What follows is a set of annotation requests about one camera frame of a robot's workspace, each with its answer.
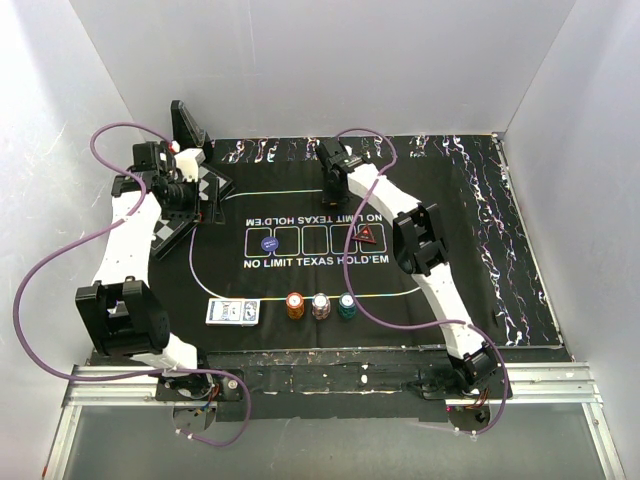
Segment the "blue small blind button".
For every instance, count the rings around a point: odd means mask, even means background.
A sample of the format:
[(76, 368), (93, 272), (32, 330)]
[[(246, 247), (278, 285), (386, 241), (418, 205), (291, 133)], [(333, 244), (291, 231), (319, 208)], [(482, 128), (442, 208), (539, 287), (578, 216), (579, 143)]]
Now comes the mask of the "blue small blind button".
[(261, 240), (261, 249), (264, 252), (275, 252), (279, 247), (279, 240), (275, 236), (266, 236)]

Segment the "green poker chip stack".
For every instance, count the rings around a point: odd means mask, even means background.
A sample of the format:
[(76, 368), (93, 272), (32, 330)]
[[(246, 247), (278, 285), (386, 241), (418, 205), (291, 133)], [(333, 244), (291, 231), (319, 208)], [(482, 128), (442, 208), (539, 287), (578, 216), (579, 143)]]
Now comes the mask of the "green poker chip stack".
[(342, 319), (352, 319), (356, 315), (357, 310), (358, 308), (354, 297), (349, 292), (340, 295), (338, 299), (338, 312)]

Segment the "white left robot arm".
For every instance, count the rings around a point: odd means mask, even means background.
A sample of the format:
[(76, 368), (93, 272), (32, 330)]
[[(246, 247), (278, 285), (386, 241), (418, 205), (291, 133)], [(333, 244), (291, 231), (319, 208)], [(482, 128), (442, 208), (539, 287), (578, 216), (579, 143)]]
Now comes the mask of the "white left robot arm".
[(178, 377), (193, 400), (213, 386), (211, 373), (198, 366), (197, 348), (170, 331), (169, 315), (149, 287), (148, 267), (161, 206), (140, 187), (116, 188), (106, 250), (92, 283), (77, 289), (76, 308), (97, 353), (129, 358)]

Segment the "orange poker chip stack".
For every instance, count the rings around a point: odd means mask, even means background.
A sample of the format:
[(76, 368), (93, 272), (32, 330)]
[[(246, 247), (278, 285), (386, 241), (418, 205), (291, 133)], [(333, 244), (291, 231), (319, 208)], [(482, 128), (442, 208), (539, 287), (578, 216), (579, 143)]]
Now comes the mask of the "orange poker chip stack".
[(305, 311), (304, 297), (298, 292), (291, 292), (285, 299), (287, 315), (292, 320), (299, 320)]

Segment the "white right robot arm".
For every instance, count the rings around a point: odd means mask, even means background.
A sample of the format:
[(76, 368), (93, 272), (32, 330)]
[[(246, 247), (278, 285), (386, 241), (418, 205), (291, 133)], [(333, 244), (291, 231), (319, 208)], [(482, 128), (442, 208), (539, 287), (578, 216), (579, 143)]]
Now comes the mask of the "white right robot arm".
[(354, 194), (362, 199), (362, 206), (373, 206), (392, 226), (394, 258), (417, 284), (436, 320), (397, 325), (369, 312), (364, 315), (396, 330), (439, 327), (454, 370), (454, 389), (464, 397), (479, 395), (503, 361), (490, 338), (474, 325), (457, 290), (438, 206), (424, 206), (394, 185), (375, 165), (358, 157), (340, 155), (336, 160), (323, 160), (321, 165), (323, 193), (331, 206)]

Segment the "red black all-in marker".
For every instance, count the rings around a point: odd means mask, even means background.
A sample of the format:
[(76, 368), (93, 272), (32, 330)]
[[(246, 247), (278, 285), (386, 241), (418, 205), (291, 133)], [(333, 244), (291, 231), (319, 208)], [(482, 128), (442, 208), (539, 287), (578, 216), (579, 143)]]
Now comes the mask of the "red black all-in marker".
[(361, 225), (352, 235), (352, 240), (358, 243), (375, 245), (377, 243), (371, 227), (367, 224)]

